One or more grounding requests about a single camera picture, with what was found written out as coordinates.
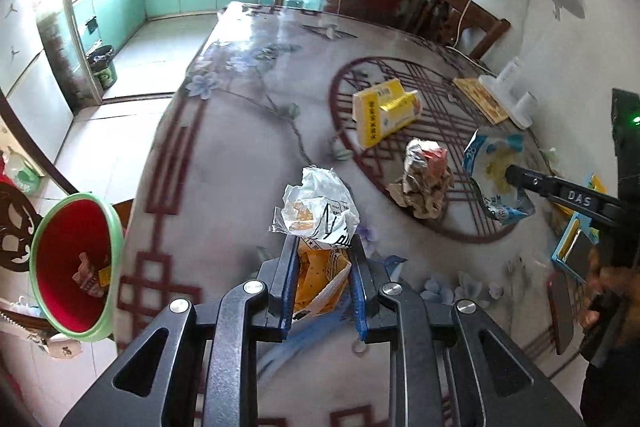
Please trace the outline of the person right hand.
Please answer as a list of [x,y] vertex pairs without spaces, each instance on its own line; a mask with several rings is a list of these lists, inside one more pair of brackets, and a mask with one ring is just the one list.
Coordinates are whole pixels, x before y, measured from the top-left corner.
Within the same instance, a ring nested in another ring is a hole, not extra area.
[[605,291],[623,297],[628,308],[622,321],[622,327],[616,334],[614,346],[623,347],[639,339],[639,270],[627,268],[604,267],[599,258],[598,247],[591,248],[588,257],[589,273],[586,278],[586,293],[582,311],[579,313],[579,324],[584,332],[588,332],[598,323],[600,313],[591,310],[591,303]]

